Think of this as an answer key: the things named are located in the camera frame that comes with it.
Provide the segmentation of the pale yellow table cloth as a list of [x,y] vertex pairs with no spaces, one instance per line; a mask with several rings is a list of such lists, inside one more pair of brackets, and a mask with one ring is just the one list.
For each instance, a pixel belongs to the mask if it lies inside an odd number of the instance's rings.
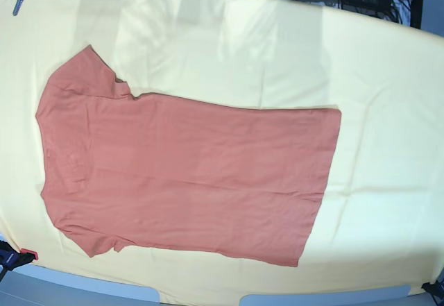
[[[289,0],[1,0],[1,234],[55,271],[162,301],[409,285],[443,269],[443,38]],[[35,112],[90,45],[132,92],[245,108],[335,106],[327,189],[296,268],[127,247],[88,257],[49,221]]]

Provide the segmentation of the black clamp at right corner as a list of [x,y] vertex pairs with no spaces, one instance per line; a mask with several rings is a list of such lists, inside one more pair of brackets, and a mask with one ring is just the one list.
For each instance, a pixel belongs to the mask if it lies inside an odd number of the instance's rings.
[[444,305],[444,283],[443,281],[436,281],[435,283],[426,282],[421,287],[427,294],[429,294],[436,306]]

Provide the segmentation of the terracotta orange T-shirt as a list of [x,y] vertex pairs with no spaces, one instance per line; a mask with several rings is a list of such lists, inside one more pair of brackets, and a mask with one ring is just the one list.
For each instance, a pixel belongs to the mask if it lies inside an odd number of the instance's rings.
[[88,256],[127,246],[295,267],[320,209],[341,113],[133,96],[91,47],[36,112],[53,225]]

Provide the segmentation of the black upright panel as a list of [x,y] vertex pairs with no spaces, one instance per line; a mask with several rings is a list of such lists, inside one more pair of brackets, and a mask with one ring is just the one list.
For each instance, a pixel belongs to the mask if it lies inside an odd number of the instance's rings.
[[421,29],[423,0],[411,0],[410,27]]

